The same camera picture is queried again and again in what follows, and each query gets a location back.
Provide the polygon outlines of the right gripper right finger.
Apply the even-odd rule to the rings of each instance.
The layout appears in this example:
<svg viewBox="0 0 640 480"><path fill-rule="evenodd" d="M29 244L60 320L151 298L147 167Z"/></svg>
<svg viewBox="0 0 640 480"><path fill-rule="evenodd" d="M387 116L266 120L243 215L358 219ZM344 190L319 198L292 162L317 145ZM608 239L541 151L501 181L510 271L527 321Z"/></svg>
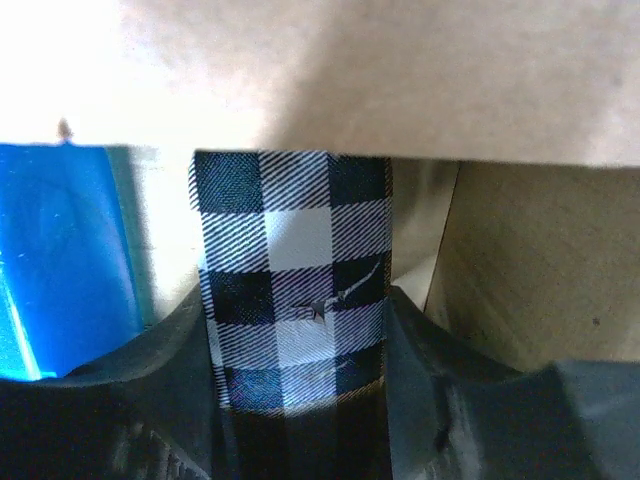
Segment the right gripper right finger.
<svg viewBox="0 0 640 480"><path fill-rule="evenodd" d="M399 288L385 311L397 479L635 479L639 366L497 362L430 321Z"/></svg>

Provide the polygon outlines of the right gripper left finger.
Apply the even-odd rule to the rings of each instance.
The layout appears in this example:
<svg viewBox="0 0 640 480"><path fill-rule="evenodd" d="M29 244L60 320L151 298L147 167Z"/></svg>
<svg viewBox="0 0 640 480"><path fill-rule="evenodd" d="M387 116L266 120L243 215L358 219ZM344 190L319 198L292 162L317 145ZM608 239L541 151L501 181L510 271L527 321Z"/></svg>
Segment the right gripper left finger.
<svg viewBox="0 0 640 480"><path fill-rule="evenodd" d="M1 383L4 479L233 479L199 288L61 378Z"/></svg>

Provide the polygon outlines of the blue translucent plastic case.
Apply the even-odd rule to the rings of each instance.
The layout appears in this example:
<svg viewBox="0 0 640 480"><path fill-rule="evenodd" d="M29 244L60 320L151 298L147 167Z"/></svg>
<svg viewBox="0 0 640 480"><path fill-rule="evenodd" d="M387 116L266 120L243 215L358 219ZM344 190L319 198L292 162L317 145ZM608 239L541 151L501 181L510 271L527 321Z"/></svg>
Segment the blue translucent plastic case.
<svg viewBox="0 0 640 480"><path fill-rule="evenodd" d="M63 377L142 330L106 149L2 145L2 377Z"/></svg>

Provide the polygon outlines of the black white checkered roll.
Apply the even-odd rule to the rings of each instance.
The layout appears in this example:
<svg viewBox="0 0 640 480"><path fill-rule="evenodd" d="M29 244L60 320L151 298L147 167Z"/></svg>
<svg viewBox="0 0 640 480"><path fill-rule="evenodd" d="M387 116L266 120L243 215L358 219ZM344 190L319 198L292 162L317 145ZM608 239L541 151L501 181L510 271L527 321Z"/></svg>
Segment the black white checkered roll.
<svg viewBox="0 0 640 480"><path fill-rule="evenodd" d="M390 160L198 150L189 196L232 477L385 477Z"/></svg>

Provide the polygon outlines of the brown cardboard express box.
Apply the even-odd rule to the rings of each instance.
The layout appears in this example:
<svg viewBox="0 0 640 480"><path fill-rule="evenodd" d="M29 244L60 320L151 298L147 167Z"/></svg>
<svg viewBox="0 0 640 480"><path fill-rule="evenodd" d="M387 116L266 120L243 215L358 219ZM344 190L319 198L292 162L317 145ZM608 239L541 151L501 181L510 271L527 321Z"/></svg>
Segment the brown cardboard express box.
<svg viewBox="0 0 640 480"><path fill-rule="evenodd" d="M639 356L635 1L5 1L1 139L112 144L146 323L197 148L388 156L393 282L519 369Z"/></svg>

